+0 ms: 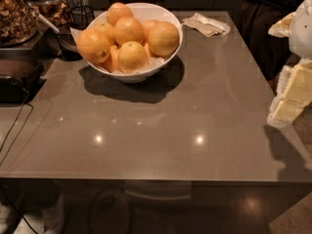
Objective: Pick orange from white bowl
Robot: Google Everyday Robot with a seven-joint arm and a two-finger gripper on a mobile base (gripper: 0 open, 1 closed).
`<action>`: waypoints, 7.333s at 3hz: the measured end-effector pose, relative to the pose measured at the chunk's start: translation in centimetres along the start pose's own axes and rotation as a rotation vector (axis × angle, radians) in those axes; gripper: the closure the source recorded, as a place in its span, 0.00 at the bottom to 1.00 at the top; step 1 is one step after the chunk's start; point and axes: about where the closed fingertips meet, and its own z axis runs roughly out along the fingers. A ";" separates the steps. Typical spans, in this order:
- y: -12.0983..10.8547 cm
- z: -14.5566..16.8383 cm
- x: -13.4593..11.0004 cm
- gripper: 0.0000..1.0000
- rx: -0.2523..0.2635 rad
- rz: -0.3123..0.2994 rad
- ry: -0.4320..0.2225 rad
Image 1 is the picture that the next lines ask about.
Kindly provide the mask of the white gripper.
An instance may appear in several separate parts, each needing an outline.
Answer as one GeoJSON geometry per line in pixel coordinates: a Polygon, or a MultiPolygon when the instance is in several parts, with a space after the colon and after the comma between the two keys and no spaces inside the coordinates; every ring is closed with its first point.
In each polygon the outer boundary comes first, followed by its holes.
{"type": "Polygon", "coordinates": [[[268,125],[285,128],[312,102],[312,0],[274,23],[268,34],[289,38],[291,52],[302,58],[294,67],[283,67],[267,116],[268,125]]]}

